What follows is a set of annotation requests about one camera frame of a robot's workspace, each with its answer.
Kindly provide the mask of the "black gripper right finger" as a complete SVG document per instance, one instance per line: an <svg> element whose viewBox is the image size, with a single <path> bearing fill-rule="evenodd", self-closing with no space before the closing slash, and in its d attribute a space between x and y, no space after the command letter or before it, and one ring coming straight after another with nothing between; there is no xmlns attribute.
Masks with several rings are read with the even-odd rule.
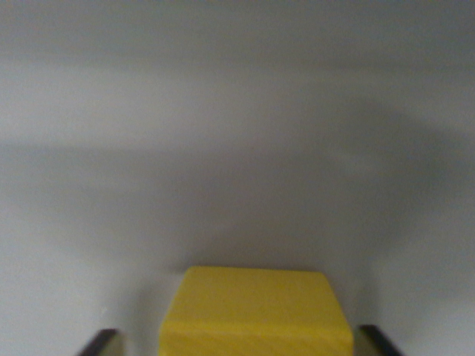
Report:
<svg viewBox="0 0 475 356"><path fill-rule="evenodd" d="M360 325L355 332L354 355L402 356L403 352L376 325Z"/></svg>

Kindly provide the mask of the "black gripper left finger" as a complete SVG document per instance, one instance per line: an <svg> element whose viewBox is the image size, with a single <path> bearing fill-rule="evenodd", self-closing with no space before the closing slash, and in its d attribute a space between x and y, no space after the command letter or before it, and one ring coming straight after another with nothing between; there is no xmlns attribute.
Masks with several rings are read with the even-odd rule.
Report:
<svg viewBox="0 0 475 356"><path fill-rule="evenodd" d="M119 329L100 329L77 356L124 356L125 336Z"/></svg>

